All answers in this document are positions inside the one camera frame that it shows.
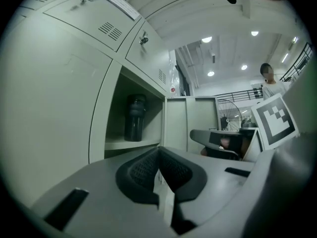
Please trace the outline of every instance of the wall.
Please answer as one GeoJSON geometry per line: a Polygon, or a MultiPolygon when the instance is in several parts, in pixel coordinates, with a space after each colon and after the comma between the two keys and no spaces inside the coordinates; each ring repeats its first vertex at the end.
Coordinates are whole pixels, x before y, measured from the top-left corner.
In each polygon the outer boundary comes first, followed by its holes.
{"type": "Polygon", "coordinates": [[[251,84],[263,83],[263,77],[236,78],[214,84],[204,84],[194,90],[195,96],[212,96],[224,93],[252,90],[251,84]]]}
{"type": "Polygon", "coordinates": [[[289,68],[274,68],[274,79],[275,81],[279,81],[282,76],[287,72],[289,68]]]}
{"type": "Polygon", "coordinates": [[[239,109],[247,109],[247,107],[251,107],[256,105],[258,102],[262,102],[263,98],[259,98],[259,99],[252,99],[252,100],[246,100],[246,101],[236,101],[234,102],[234,105],[237,106],[237,108],[239,109]]]}

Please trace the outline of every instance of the shelf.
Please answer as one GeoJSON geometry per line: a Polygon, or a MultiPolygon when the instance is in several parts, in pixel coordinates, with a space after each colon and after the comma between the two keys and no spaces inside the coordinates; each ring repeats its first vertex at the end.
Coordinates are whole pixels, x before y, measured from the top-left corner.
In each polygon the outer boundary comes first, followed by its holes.
{"type": "Polygon", "coordinates": [[[142,140],[140,142],[125,141],[123,137],[106,137],[105,150],[118,150],[159,144],[160,139],[142,140]]]}

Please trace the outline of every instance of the person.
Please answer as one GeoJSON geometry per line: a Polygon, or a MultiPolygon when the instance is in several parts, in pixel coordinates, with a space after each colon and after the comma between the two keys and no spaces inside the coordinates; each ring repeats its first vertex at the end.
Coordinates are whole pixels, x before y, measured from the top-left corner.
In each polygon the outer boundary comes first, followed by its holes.
{"type": "MultiPolygon", "coordinates": [[[[220,149],[224,150],[231,150],[236,152],[241,159],[246,155],[248,148],[250,146],[251,140],[246,137],[239,137],[239,138],[233,138],[233,144],[234,146],[230,146],[230,138],[221,138],[220,139],[220,149]]],[[[201,151],[200,154],[203,156],[208,156],[208,151],[206,147],[204,147],[201,151]]]]}
{"type": "Polygon", "coordinates": [[[286,93],[287,89],[283,82],[276,82],[274,80],[274,70],[271,65],[269,65],[268,63],[263,63],[260,68],[260,73],[267,80],[262,88],[264,100],[278,93],[282,95],[286,93]]]}

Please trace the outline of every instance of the pipe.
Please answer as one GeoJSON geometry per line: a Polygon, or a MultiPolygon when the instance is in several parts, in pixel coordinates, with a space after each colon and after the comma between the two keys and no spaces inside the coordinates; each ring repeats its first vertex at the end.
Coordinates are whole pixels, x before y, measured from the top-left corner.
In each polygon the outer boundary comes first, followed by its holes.
{"type": "Polygon", "coordinates": [[[192,79],[192,77],[191,77],[191,75],[190,75],[190,73],[189,73],[189,71],[188,71],[188,67],[187,67],[187,65],[186,65],[186,60],[185,60],[184,57],[183,57],[183,54],[182,54],[182,52],[181,52],[181,49],[176,49],[176,52],[178,53],[179,58],[180,58],[182,64],[184,65],[184,69],[185,69],[185,71],[186,71],[186,73],[187,73],[187,75],[188,75],[188,77],[189,77],[189,80],[191,81],[191,83],[194,83],[194,87],[197,89],[196,82],[192,79]]]}
{"type": "Polygon", "coordinates": [[[203,59],[203,52],[200,48],[200,46],[196,47],[196,52],[199,58],[199,64],[204,65],[204,59],[203,59]]]}
{"type": "Polygon", "coordinates": [[[186,50],[187,50],[187,52],[188,52],[190,62],[192,63],[192,66],[193,66],[193,68],[194,68],[194,73],[195,73],[195,77],[196,77],[196,83],[197,83],[197,87],[199,88],[198,77],[197,77],[197,74],[196,74],[196,67],[194,66],[194,62],[193,62],[192,56],[190,55],[190,52],[189,52],[189,50],[188,50],[187,45],[185,45],[185,47],[186,47],[186,50]]]}
{"type": "MultiPolygon", "coordinates": [[[[191,62],[190,62],[190,60],[188,60],[189,58],[188,58],[188,56],[186,55],[186,51],[185,51],[184,47],[182,46],[182,47],[179,49],[179,51],[180,51],[180,53],[183,55],[183,59],[184,59],[185,62],[186,62],[186,63],[185,63],[185,64],[186,64],[186,72],[187,72],[188,75],[191,75],[191,74],[189,73],[189,70],[190,70],[189,67],[192,67],[192,65],[190,65],[191,62]]],[[[191,77],[191,81],[194,82],[195,88],[198,89],[197,81],[194,80],[192,76],[190,76],[190,77],[191,77]]]]}

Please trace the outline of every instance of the black slot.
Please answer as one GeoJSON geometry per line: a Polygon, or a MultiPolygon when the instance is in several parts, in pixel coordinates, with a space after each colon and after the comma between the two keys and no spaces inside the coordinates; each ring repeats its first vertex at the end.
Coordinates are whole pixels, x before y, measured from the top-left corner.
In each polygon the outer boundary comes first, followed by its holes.
{"type": "Polygon", "coordinates": [[[100,28],[101,28],[101,29],[104,29],[106,32],[109,32],[109,29],[106,28],[106,27],[104,27],[104,26],[101,26],[100,28]]]}
{"type": "Polygon", "coordinates": [[[119,31],[119,30],[118,30],[118,29],[116,29],[116,28],[114,29],[114,31],[115,31],[115,32],[117,32],[118,34],[122,34],[122,32],[121,32],[121,31],[119,31]]]}
{"type": "Polygon", "coordinates": [[[111,34],[113,35],[113,36],[116,36],[117,38],[119,38],[120,37],[120,35],[119,34],[117,34],[116,32],[111,32],[111,34]]]}
{"type": "Polygon", "coordinates": [[[234,175],[241,176],[241,177],[248,177],[249,174],[251,173],[250,171],[245,171],[245,170],[235,169],[235,168],[226,168],[224,171],[234,175]]]}
{"type": "Polygon", "coordinates": [[[113,38],[115,38],[115,39],[118,39],[118,37],[115,36],[113,33],[109,33],[109,36],[111,36],[111,37],[113,37],[113,38]]]}
{"type": "Polygon", "coordinates": [[[111,35],[108,35],[110,38],[114,39],[115,41],[117,40],[116,38],[112,37],[111,35]]]}
{"type": "Polygon", "coordinates": [[[114,27],[113,25],[111,25],[109,22],[107,22],[106,24],[108,24],[109,26],[111,26],[112,28],[114,27]]]}
{"type": "Polygon", "coordinates": [[[122,32],[117,28],[115,28],[115,31],[118,31],[120,34],[122,34],[122,32]]]}
{"type": "Polygon", "coordinates": [[[101,26],[101,27],[103,27],[103,28],[105,28],[105,29],[108,29],[109,31],[111,30],[111,27],[108,26],[108,25],[103,25],[103,26],[101,26]]]}
{"type": "Polygon", "coordinates": [[[99,28],[100,31],[102,31],[104,34],[108,34],[108,32],[105,32],[102,28],[99,28]]]}
{"type": "Polygon", "coordinates": [[[89,192],[76,188],[72,190],[45,218],[44,220],[62,231],[79,206],[84,202],[89,192]]]}

